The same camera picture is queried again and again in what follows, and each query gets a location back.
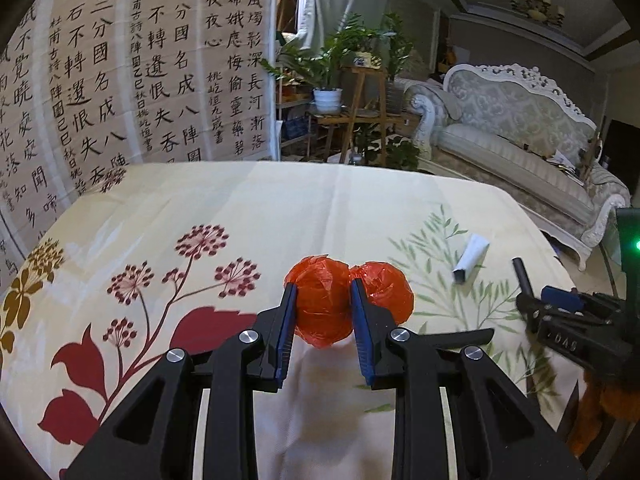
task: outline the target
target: floral tablecloth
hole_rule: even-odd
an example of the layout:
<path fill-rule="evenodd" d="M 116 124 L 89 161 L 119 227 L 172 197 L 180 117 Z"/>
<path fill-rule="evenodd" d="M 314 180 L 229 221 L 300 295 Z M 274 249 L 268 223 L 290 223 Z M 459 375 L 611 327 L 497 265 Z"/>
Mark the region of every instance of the floral tablecloth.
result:
<path fill-rule="evenodd" d="M 453 285 L 471 233 L 491 245 Z M 277 162 L 131 166 L 80 198 L 4 298 L 0 401 L 57 479 L 167 349 L 204 351 L 250 326 L 310 254 L 396 264 L 415 332 L 495 327 L 487 351 L 557 426 L 580 370 L 524 335 L 511 259 L 537 292 L 572 282 L 513 199 L 419 173 Z M 366 389 L 353 336 L 323 350 L 296 337 L 283 390 L 254 404 L 261 479 L 389 478 L 394 394 Z"/>

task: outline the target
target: silver screw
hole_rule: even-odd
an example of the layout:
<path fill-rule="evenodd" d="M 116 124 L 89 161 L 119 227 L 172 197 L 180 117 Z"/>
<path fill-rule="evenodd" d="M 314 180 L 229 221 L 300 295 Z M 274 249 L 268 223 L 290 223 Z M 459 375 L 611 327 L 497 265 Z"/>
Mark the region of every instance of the silver screw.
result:
<path fill-rule="evenodd" d="M 478 348 L 477 346 L 468 346 L 465 348 L 465 355 L 469 359 L 473 359 L 473 361 L 478 361 L 479 359 L 481 359 L 483 353 L 484 352 L 482 352 L 482 349 Z"/>
<path fill-rule="evenodd" d="M 184 350 L 182 348 L 172 348 L 166 353 L 166 360 L 170 363 L 179 363 L 184 359 Z"/>
<path fill-rule="evenodd" d="M 394 341 L 406 341 L 409 339 L 409 331 L 404 328 L 395 328 L 391 331 L 391 339 Z"/>
<path fill-rule="evenodd" d="M 258 339 L 258 333 L 255 330 L 243 330 L 239 338 L 243 343 L 253 343 Z"/>

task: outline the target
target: red plastic bag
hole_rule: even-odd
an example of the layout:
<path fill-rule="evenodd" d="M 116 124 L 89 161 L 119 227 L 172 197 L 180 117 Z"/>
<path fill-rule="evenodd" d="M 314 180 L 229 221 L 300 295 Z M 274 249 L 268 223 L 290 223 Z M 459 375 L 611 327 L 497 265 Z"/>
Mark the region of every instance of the red plastic bag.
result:
<path fill-rule="evenodd" d="M 404 323 L 414 311 L 414 294 L 402 270 L 386 262 L 367 262 L 351 267 L 351 280 L 360 278 L 369 301 L 391 311 L 397 324 Z"/>
<path fill-rule="evenodd" d="M 287 274 L 295 283 L 296 334 L 316 348 L 325 348 L 353 330 L 349 302 L 349 266 L 324 256 L 308 256 Z"/>

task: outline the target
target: sofa armrest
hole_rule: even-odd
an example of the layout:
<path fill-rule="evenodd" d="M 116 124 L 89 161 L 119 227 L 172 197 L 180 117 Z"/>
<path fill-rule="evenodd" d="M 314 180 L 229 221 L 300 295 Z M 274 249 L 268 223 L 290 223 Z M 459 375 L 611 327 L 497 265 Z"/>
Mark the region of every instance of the sofa armrest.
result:
<path fill-rule="evenodd" d="M 595 247 L 604 236 L 609 214 L 618 207 L 629 207 L 631 195 L 622 181 L 605 170 L 597 162 L 584 183 L 584 189 L 595 206 L 596 218 L 582 234 L 581 240 L 589 247 Z"/>
<path fill-rule="evenodd" d="M 438 128 L 444 128 L 452 120 L 447 107 L 442 99 L 421 81 L 396 78 L 394 84 L 396 88 L 404 91 L 407 110 L 421 116 L 413 135 L 413 142 L 420 148 L 420 156 L 429 160 L 433 132 Z"/>

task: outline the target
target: calligraphy scroll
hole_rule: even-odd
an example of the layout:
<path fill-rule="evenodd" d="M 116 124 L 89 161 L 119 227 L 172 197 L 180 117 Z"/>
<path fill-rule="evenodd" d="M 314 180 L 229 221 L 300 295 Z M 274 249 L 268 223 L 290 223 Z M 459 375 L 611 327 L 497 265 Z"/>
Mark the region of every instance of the calligraphy scroll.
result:
<path fill-rule="evenodd" d="M 270 158 L 271 0 L 37 0 L 0 57 L 0 288 L 140 162 Z"/>

